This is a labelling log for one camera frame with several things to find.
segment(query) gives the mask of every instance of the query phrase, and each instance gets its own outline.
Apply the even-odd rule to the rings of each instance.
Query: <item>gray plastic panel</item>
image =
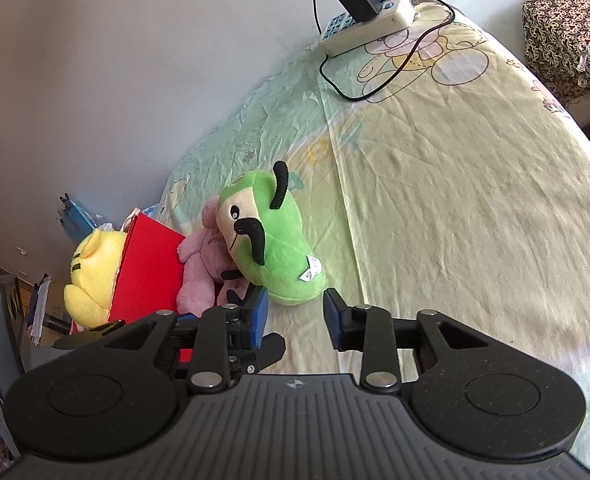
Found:
[[[566,454],[524,465],[458,456],[420,430],[400,400],[364,392],[348,375],[259,375],[195,397],[175,426],[136,452],[83,464],[27,456],[4,475],[151,478],[588,480],[590,472]]]

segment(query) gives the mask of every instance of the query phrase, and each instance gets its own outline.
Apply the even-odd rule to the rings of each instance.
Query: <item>white wall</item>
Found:
[[[523,0],[451,1],[521,52]],[[181,154],[313,40],[310,0],[0,0],[0,265],[65,280],[61,193],[116,222],[156,202]]]

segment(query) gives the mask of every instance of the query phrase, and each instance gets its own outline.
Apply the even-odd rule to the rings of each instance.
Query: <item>floral patterned cloth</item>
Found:
[[[578,84],[578,45],[590,47],[590,0],[526,0],[523,6],[526,64],[564,104],[590,92]]]

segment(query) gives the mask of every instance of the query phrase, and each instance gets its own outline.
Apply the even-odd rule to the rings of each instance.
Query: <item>power socket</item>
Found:
[[[368,22],[357,23],[347,12],[335,16],[317,44],[330,57],[339,56],[398,30],[410,27],[415,20],[411,0],[387,0],[379,15]]]

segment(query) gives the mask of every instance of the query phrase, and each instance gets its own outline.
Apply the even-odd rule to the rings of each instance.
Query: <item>stuffed animal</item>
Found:
[[[244,277],[264,285],[277,303],[311,300],[326,285],[326,272],[304,238],[289,170],[282,160],[273,174],[249,171],[219,196],[217,226]]]
[[[237,272],[217,228],[216,210],[217,197],[210,199],[201,211],[204,229],[187,236],[177,248],[184,264],[184,284],[177,294],[178,314],[200,317],[214,304],[240,304],[245,297],[248,282]],[[217,298],[215,283],[223,283]]]
[[[79,325],[93,328],[108,319],[125,241],[121,231],[94,229],[75,250],[64,306]]]

